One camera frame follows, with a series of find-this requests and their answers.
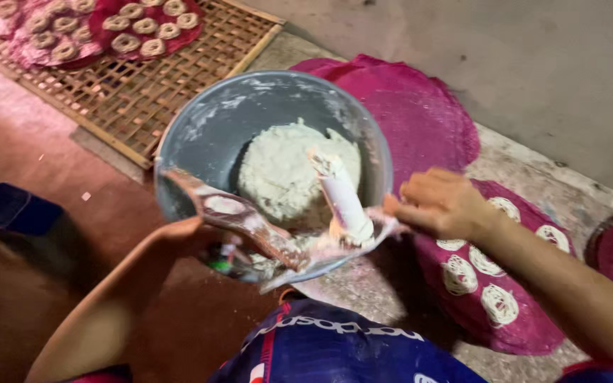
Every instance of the gray bowl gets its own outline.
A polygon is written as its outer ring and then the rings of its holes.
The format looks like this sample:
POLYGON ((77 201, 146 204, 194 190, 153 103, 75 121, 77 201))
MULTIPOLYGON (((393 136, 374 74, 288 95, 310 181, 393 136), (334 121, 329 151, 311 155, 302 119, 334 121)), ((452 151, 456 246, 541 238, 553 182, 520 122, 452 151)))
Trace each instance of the gray bowl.
POLYGON ((195 214, 190 199, 160 170, 177 166, 226 192, 238 193, 238 171, 252 138, 298 117, 322 133, 331 128, 358 143, 363 206, 392 190, 392 158, 377 123, 361 103, 333 83, 302 72, 258 71, 212 85, 191 100, 167 129, 155 162, 155 193, 171 222, 195 214))

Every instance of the person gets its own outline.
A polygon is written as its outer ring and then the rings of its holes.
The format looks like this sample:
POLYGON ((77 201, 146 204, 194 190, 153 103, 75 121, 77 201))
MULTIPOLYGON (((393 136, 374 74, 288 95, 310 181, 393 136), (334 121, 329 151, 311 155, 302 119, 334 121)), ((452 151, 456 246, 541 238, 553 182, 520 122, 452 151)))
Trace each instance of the person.
MULTIPOLYGON (((559 382, 613 382, 613 283, 493 208, 466 178, 432 168, 383 208, 439 239, 464 239, 517 279, 591 362, 559 382)), ((58 327, 27 382, 128 382, 114 366, 138 316, 175 263, 177 249, 242 239, 199 217, 144 239, 58 327)), ((482 382, 420 334, 371 322, 311 299, 286 302, 245 339, 210 382, 482 382)))

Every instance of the blue container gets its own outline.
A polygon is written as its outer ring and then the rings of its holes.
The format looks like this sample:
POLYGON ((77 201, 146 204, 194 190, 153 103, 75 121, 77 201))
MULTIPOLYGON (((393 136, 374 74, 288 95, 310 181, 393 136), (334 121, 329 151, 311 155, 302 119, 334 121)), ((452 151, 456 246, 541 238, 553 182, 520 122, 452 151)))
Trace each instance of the blue container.
POLYGON ((0 183, 0 230, 41 236, 63 214, 63 208, 27 190, 0 183))

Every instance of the hand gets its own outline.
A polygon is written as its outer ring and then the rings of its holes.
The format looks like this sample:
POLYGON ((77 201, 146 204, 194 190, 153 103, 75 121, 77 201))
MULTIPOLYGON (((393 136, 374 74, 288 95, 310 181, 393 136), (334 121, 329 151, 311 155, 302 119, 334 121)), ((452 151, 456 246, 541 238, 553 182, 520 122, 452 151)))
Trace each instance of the hand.
POLYGON ((400 193, 402 202, 385 196, 385 213, 439 239, 477 240, 501 215, 467 178, 439 168, 414 173, 400 193))
POLYGON ((154 234, 157 239, 171 244, 174 250, 184 250, 186 255, 196 255, 217 243, 242 246, 249 242, 233 232, 204 224, 201 217, 169 223, 157 229, 154 234))

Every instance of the bamboo tray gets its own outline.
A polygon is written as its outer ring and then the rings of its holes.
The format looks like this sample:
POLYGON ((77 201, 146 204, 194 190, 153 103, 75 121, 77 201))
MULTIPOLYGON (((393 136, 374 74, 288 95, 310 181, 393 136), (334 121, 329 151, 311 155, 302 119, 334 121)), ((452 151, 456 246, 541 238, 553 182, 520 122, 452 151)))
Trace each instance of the bamboo tray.
POLYGON ((168 57, 104 57, 79 70, 26 70, 0 39, 0 72, 149 169, 176 111, 196 94, 238 74, 283 29, 284 20, 233 0, 199 0, 205 26, 198 39, 168 57))

